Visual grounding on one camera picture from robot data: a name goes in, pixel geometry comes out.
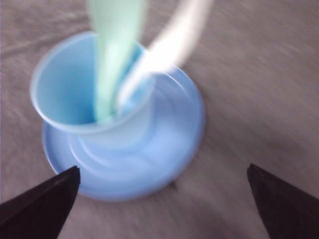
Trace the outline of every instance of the blue saucer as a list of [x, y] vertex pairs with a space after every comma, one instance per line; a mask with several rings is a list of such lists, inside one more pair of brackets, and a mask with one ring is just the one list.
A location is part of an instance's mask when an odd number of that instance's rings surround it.
[[58, 174], [80, 168], [79, 193], [104, 201], [148, 195], [173, 181], [194, 157], [204, 107], [194, 82], [180, 69], [157, 75], [153, 126], [144, 140], [121, 151], [91, 144], [44, 123], [45, 154]]

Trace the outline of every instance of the plastic cup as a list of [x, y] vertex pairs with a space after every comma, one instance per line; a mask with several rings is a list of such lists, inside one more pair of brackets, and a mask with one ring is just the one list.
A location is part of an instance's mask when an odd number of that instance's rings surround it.
[[[110, 149], [127, 148], [139, 142], [150, 128], [154, 81], [145, 81], [126, 110], [114, 120], [95, 122], [95, 37], [92, 32], [80, 33], [49, 51], [33, 74], [31, 100], [40, 116], [53, 127]], [[143, 48], [137, 44], [122, 79], [142, 53]]]

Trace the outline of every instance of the white object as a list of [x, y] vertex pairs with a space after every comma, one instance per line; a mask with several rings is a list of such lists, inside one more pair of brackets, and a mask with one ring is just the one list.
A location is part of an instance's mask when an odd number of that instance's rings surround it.
[[116, 100], [121, 109], [138, 88], [143, 76], [169, 72], [173, 66], [180, 67], [193, 51], [205, 25], [214, 0], [182, 0], [165, 29], [151, 43], [136, 63]]

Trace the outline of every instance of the gray carpet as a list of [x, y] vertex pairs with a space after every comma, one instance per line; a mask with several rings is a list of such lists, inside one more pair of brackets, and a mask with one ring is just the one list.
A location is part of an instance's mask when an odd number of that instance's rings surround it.
[[[176, 1], [153, 0], [142, 43]], [[84, 0], [1, 1], [1, 200], [54, 175], [28, 87], [39, 59], [90, 28]], [[217, 0], [183, 70], [206, 107], [203, 142], [175, 186], [125, 203], [78, 196], [61, 239], [266, 239], [251, 162], [319, 197], [319, 1]]]

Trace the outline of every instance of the green object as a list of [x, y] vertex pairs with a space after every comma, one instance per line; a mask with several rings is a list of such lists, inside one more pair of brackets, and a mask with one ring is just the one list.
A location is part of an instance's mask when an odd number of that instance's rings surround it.
[[98, 47], [96, 121], [111, 120], [115, 114], [117, 82], [140, 36], [145, 9], [145, 0], [89, 0]]

